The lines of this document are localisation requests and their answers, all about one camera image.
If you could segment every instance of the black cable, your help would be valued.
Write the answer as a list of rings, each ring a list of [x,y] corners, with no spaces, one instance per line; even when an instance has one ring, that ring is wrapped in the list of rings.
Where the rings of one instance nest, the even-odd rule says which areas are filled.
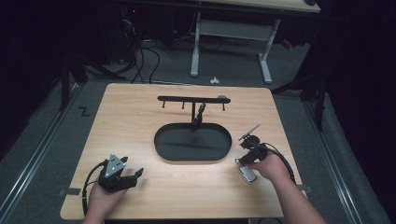
[[[291,166],[290,166],[289,162],[282,155],[282,153],[280,153],[279,150],[277,150],[276,147],[274,147],[273,145],[268,144],[268,143],[261,143],[261,144],[259,144],[259,147],[263,148],[264,150],[268,150],[268,151],[274,153],[275,155],[277,155],[283,161],[283,163],[286,165],[286,168],[288,169],[289,177],[290,177],[291,181],[293,181],[293,183],[297,185],[296,180],[294,178],[294,172],[291,169]]]
[[[95,172],[99,167],[101,166],[106,166],[108,163],[108,160],[104,160],[102,162],[100,162],[99,164],[97,164],[95,167],[93,167],[93,169],[90,171],[90,173],[87,176],[87,179],[85,180],[85,184],[84,184],[84,188],[82,189],[82,210],[84,211],[84,216],[87,215],[88,212],[88,203],[87,203],[87,187],[88,185],[90,185],[88,182],[91,179],[91,175],[93,174],[93,172]]]
[[[143,65],[145,64],[145,56],[143,55],[143,50],[142,50],[142,44],[140,43],[139,45],[139,50],[140,50],[140,54],[142,56],[142,63],[140,64],[140,68],[137,66],[137,62],[136,62],[136,69],[137,69],[137,73],[136,75],[134,75],[134,78],[132,79],[131,83],[134,83],[134,81],[136,80],[137,76],[140,76],[140,78],[142,79],[142,83],[145,83],[145,80],[143,79],[142,75],[140,74],[140,71],[143,68]]]
[[[154,70],[152,70],[152,72],[151,72],[151,74],[149,75],[149,78],[148,78],[148,83],[149,83],[149,84],[152,84],[152,83],[151,83],[152,75],[153,75],[154,72],[157,70],[158,66],[160,65],[160,55],[159,55],[157,52],[155,52],[154,50],[152,50],[152,49],[147,49],[147,50],[149,50],[149,51],[155,53],[155,54],[157,55],[157,58],[158,58],[157,65],[155,65]]]

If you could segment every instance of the desk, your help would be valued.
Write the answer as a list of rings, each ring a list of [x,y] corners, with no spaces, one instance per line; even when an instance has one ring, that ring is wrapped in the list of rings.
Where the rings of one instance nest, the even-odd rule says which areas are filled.
[[[318,5],[309,6],[304,0],[274,1],[274,0],[203,0],[202,2],[229,4],[241,7],[269,7],[272,9],[288,9],[301,12],[319,13]],[[262,76],[266,84],[271,84],[272,79],[267,64],[267,56],[276,36],[280,19],[276,19],[272,25],[252,25],[237,22],[201,20],[198,12],[195,25],[195,45],[192,53],[191,76],[197,77],[199,70],[200,35],[217,35],[232,38],[244,38],[264,41],[265,46],[259,54],[259,62],[262,68]]]
[[[218,97],[231,102],[207,105],[204,122],[225,127],[232,147],[219,161],[166,161],[156,152],[154,135],[164,124],[191,122],[191,104],[163,102],[159,95]],[[109,216],[116,219],[283,217],[270,181],[247,183],[235,158],[246,155],[239,137],[257,123],[253,134],[277,147],[290,162],[297,184],[301,179],[292,157],[272,94],[264,88],[110,84],[106,88],[70,188],[81,189],[89,171],[111,153],[129,157],[124,174],[144,168]],[[83,219],[80,195],[67,195],[64,219]]]

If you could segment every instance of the gray carpet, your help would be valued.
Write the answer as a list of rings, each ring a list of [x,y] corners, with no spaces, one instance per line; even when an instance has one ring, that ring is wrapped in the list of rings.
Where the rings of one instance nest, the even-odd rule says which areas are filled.
[[[150,46],[152,42],[145,43],[146,45]],[[216,50],[202,50],[200,75],[192,78],[190,77],[191,46],[174,45],[169,48],[158,44],[152,49],[160,54],[161,62],[154,73],[153,80],[211,85],[210,79],[216,77],[220,81],[220,86],[273,89],[292,81],[309,46],[291,50],[286,50],[279,45],[272,47],[268,57],[274,81],[271,86],[263,84],[256,54],[240,51],[235,53],[230,50],[232,48],[233,45],[221,46]],[[145,65],[141,74],[145,80],[149,80],[149,74],[156,65],[157,57],[148,50],[143,51]],[[120,66],[113,64],[111,68],[117,69]],[[130,81],[135,73],[136,70],[133,69],[125,74],[127,81]],[[66,221],[60,218],[59,213],[64,201],[62,191],[70,184],[106,85],[111,82],[116,81],[108,77],[90,75],[89,82],[80,87],[80,94],[70,105],[62,124],[49,144],[48,153],[10,214],[8,223],[80,223],[80,221]],[[60,93],[61,87],[58,85],[47,101],[33,114],[19,141],[0,162],[0,169],[6,171],[0,173],[1,202],[12,190],[19,174],[57,116]],[[300,102],[295,93],[288,91],[275,95],[275,100],[299,173],[303,183],[309,187],[307,197],[328,223],[349,223],[324,161],[316,128],[310,122],[312,118],[306,113],[305,103]],[[82,106],[87,108],[88,117],[82,116]],[[328,98],[323,116],[323,129],[323,135],[359,208],[362,223],[389,223],[387,215],[377,202],[349,148]],[[266,218],[261,223],[278,223],[278,220]]]

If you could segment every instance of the human hand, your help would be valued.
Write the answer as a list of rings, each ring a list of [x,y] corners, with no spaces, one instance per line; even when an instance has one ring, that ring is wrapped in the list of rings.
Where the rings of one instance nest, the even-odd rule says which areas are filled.
[[[94,183],[90,192],[88,212],[83,223],[103,223],[126,191],[128,191],[128,189],[110,193],[100,187],[97,183]]]
[[[276,178],[289,178],[289,172],[283,161],[274,153],[268,152],[263,161],[248,165],[250,169],[257,170],[260,174],[273,182]]]

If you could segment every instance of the wire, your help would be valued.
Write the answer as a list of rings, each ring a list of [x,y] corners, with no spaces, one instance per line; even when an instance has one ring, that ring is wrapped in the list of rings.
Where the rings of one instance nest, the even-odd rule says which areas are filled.
[[[190,38],[191,36],[193,36],[193,35],[189,35],[189,34],[190,34],[191,30],[192,30],[192,26],[194,25],[196,14],[197,13],[194,12],[194,15],[192,16],[192,21],[191,21],[191,25],[190,25],[189,31],[185,35],[183,35],[181,38],[175,39],[174,41],[183,40],[185,38]]]
[[[261,224],[262,223],[262,221],[264,221],[266,218],[259,218],[259,220],[257,220],[257,224]],[[283,222],[279,219],[279,218],[277,218],[277,217],[275,217],[274,218],[274,220],[276,220],[278,223],[280,223],[280,224],[283,224]]]
[[[88,183],[91,179],[91,175],[93,174],[93,172],[95,172],[99,167],[101,166],[105,166],[107,165],[108,160],[104,160],[102,162],[100,162],[99,164],[97,164],[95,167],[93,167],[93,169],[90,171],[90,173],[87,176],[87,179],[85,180],[85,184],[84,184],[84,188],[82,189],[82,210],[84,211],[84,216],[87,215],[88,212],[88,204],[87,204],[87,187],[88,185],[90,185],[91,183]]]
[[[137,73],[136,75],[134,75],[134,78],[132,79],[131,83],[134,83],[134,81],[136,80],[137,76],[140,76],[141,80],[142,80],[142,84],[145,83],[145,80],[143,79],[142,75],[140,74],[140,71],[143,68],[143,65],[145,64],[145,56],[143,54],[143,50],[142,50],[142,44],[140,43],[139,45],[139,50],[140,50],[140,54],[142,56],[142,63],[140,64],[140,67],[137,66],[137,62],[136,62],[136,69],[137,69]]]
[[[149,50],[149,51],[153,52],[155,55],[157,55],[157,58],[158,58],[157,65],[155,65],[154,70],[152,70],[152,72],[151,72],[151,74],[149,75],[149,78],[148,78],[148,83],[152,84],[152,82],[151,82],[152,75],[157,70],[158,66],[160,65],[160,55],[157,52],[155,52],[154,50],[152,50],[152,49],[146,49],[146,50]]]

